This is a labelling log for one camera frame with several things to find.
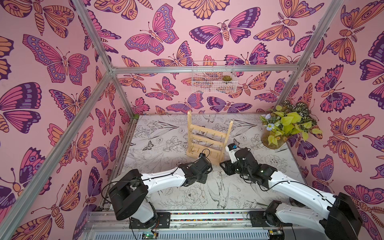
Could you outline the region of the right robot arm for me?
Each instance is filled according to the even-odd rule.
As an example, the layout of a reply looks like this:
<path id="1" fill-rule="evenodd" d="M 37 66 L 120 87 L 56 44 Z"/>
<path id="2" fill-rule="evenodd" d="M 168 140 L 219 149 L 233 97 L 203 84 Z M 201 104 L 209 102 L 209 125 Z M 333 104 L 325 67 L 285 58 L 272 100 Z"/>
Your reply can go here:
<path id="1" fill-rule="evenodd" d="M 303 204 L 295 207 L 272 201 L 264 212 L 270 226 L 281 223 L 299 225 L 325 234 L 330 240 L 356 240 L 363 220 L 351 197 L 333 195 L 296 181 L 276 168 L 259 164 L 248 148 L 226 146 L 230 159 L 220 163 L 227 175 L 238 174 L 246 183 L 262 190 L 275 190 Z"/>

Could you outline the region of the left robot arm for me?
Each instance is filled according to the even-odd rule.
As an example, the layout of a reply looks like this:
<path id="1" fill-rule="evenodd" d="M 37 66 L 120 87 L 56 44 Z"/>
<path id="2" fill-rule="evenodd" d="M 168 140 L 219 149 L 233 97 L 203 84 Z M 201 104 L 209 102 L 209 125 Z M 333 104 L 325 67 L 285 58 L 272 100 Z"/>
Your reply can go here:
<path id="1" fill-rule="evenodd" d="M 157 225 L 158 213 L 147 195 L 168 188 L 188 187 L 194 183 L 205 184 L 208 174 L 213 170 L 205 154 L 190 163 L 164 172 L 142 174 L 137 169 L 120 174 L 112 180 L 108 197 L 117 221 L 135 219 L 144 228 Z"/>

